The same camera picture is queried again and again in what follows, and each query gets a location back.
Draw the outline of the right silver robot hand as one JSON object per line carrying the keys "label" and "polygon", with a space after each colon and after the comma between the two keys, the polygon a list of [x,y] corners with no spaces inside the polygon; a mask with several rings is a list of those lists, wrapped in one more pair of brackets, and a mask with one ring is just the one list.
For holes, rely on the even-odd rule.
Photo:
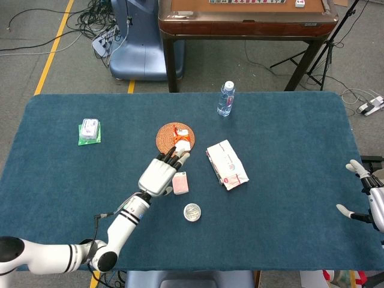
{"label": "right silver robot hand", "polygon": [[350,160],[346,169],[358,175],[363,186],[362,192],[368,197],[370,210],[368,214],[360,214],[348,210],[342,204],[336,204],[337,209],[345,217],[372,224],[376,230],[383,233],[383,182],[356,160]]}

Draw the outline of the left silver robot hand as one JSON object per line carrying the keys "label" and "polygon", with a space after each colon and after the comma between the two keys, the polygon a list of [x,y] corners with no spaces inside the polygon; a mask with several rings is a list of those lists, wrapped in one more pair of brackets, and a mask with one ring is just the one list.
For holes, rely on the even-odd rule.
{"label": "left silver robot hand", "polygon": [[152,159],[139,178],[138,187],[140,191],[147,193],[151,197],[162,196],[173,177],[189,157],[190,153],[185,152],[184,149],[176,152],[175,146],[170,148],[167,153],[160,153]]}

